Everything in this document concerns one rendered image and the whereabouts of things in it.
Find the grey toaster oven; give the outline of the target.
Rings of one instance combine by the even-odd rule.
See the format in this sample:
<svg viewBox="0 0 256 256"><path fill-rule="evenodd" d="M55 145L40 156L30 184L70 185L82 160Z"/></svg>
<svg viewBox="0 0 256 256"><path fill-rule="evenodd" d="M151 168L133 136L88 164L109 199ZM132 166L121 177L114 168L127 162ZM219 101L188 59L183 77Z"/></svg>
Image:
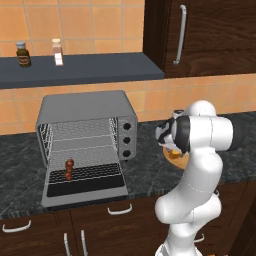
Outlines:
<svg viewBox="0 0 256 256"><path fill-rule="evenodd" d="M131 128L124 130L123 125ZM136 155L137 116L122 90L48 95L43 98L36 132L49 171L74 166L119 163ZM123 139L130 137L129 144ZM131 155L123 156L125 150Z"/></svg>

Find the grey toaster oven door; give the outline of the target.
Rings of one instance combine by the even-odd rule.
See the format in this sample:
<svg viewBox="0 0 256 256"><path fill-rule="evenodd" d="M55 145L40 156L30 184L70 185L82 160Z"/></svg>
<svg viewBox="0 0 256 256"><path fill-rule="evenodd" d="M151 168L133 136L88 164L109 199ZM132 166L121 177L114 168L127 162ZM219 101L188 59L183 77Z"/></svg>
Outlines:
<svg viewBox="0 0 256 256"><path fill-rule="evenodd" d="M41 204L45 208L62 208L68 205L125 198L127 187L122 174L78 178L79 171L67 180L62 171L47 175Z"/></svg>

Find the dark grey wall shelf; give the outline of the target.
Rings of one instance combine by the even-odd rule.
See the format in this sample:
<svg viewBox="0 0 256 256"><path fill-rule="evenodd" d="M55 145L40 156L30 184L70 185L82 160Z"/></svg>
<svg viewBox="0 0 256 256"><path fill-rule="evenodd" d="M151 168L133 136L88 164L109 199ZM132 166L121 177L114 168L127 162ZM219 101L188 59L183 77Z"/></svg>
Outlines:
<svg viewBox="0 0 256 256"><path fill-rule="evenodd" d="M14 57L0 58L0 89L158 80L164 73L144 53L33 56L30 67Z"/></svg>

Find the round wooden board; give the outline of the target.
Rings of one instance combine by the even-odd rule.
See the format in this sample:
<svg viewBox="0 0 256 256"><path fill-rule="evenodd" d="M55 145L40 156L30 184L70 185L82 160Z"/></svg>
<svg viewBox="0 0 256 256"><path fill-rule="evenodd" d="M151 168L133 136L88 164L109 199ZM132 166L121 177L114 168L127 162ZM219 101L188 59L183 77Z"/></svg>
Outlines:
<svg viewBox="0 0 256 256"><path fill-rule="evenodd" d="M188 161L189 161L189 154L185 153L184 155L182 155L181 152L179 151L180 152L180 157L173 159L169 156L170 151L171 150L166 148L166 147L163 148L163 154L164 154L164 157L166 158L166 160L169 163L171 163L173 166L175 166L175 167L177 167L181 170L184 170L186 168L187 164L188 164Z"/></svg>

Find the brown bottle with white cap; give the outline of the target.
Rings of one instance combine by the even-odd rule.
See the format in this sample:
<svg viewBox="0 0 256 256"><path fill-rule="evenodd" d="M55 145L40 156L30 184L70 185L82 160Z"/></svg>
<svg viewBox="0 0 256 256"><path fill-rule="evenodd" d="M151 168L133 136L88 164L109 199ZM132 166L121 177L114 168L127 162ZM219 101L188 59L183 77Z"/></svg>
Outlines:
<svg viewBox="0 0 256 256"><path fill-rule="evenodd" d="M29 67L31 65L31 59L29 51L26 49L25 42L17 42L16 43L17 51L17 59L18 63L21 67Z"/></svg>

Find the pink and white shaker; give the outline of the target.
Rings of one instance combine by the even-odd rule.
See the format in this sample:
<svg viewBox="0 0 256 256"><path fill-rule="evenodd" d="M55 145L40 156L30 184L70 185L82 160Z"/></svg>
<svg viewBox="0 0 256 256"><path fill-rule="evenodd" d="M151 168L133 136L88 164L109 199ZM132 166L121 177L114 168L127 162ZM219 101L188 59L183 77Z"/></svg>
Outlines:
<svg viewBox="0 0 256 256"><path fill-rule="evenodd" d="M55 64L57 66L63 66L63 51L61 46L61 40L59 38L54 38L52 40L52 48L54 53Z"/></svg>

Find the dark wood wall cupboard door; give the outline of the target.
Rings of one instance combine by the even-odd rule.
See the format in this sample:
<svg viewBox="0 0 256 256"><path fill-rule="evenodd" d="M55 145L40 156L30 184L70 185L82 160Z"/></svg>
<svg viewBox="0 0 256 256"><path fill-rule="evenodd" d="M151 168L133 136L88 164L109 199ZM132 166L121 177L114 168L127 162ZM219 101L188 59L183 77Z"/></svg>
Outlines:
<svg viewBox="0 0 256 256"><path fill-rule="evenodd" d="M175 65L182 4L187 19ZM171 0L168 25L166 77L256 73L256 0Z"/></svg>

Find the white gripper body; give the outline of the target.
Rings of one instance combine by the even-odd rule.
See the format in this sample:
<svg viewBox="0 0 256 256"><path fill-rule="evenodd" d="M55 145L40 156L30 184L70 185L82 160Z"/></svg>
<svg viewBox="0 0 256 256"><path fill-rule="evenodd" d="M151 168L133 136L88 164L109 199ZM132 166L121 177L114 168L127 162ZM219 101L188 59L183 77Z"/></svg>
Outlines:
<svg viewBox="0 0 256 256"><path fill-rule="evenodd" d="M155 138L160 146L166 148L176 147L171 134L171 128L174 121L174 118L170 118L161 125L158 125L157 128L155 129Z"/></svg>

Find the dark wood drawer front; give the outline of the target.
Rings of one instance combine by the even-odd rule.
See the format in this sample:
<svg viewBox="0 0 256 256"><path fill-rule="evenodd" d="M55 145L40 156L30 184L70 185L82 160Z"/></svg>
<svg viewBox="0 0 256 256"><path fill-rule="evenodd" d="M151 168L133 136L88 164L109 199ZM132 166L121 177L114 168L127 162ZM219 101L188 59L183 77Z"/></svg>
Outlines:
<svg viewBox="0 0 256 256"><path fill-rule="evenodd" d="M197 234L204 240L196 244L203 256L228 255L238 231L256 196L256 181L221 184L217 187L222 211Z"/></svg>
<svg viewBox="0 0 256 256"><path fill-rule="evenodd" d="M107 212L109 207L111 211L125 210L130 207L133 209L130 213L124 215L112 216ZM103 221L113 221L115 225L121 225L125 221L130 224L136 224L139 227L146 227L154 232L157 226L157 218L154 211L155 199L152 197L136 198L133 200L115 201L111 203L97 204L70 210L74 225L92 224Z"/></svg>
<svg viewBox="0 0 256 256"><path fill-rule="evenodd" d="M17 228L28 224L31 220L32 224L28 230L17 233L4 233L2 225L7 228ZM0 220L0 239L4 237L34 237L37 235L47 234L52 231L65 230L71 227L71 217L68 210L48 212L44 214L30 215L20 218L10 218Z"/></svg>

